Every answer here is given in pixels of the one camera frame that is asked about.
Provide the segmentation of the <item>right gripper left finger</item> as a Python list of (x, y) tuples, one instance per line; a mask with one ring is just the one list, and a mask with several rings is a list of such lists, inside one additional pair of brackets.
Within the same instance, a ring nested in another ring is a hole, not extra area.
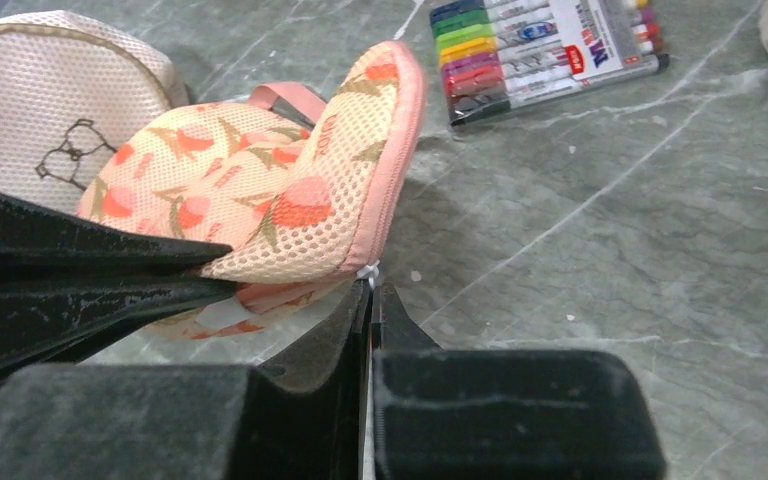
[(0, 479), (358, 479), (367, 309), (258, 366), (37, 364), (0, 389)]

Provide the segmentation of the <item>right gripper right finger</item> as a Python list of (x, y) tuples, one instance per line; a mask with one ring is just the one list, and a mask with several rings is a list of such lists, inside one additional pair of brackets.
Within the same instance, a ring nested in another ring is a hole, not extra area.
[(373, 448), (380, 479), (663, 479), (636, 377), (588, 349), (454, 350), (396, 289), (371, 307)]

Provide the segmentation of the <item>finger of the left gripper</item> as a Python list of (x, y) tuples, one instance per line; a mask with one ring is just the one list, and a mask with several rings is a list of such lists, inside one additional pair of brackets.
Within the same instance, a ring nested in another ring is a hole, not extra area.
[(62, 279), (0, 286), (0, 382), (29, 363), (125, 327), (133, 331), (231, 297), (229, 281), (197, 276)]
[(124, 232), (0, 193), (0, 275), (84, 268), (173, 273), (230, 252), (225, 244)]

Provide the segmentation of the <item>pink floral mesh laundry bag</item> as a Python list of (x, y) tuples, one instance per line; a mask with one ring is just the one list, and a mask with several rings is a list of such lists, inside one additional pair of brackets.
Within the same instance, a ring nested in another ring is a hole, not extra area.
[(329, 100), (298, 82), (243, 102), (178, 107), (126, 141), (78, 216), (126, 232), (225, 244), (199, 269), (235, 296), (151, 325), (170, 337), (256, 332), (372, 278), (421, 131), (424, 70), (384, 41)]

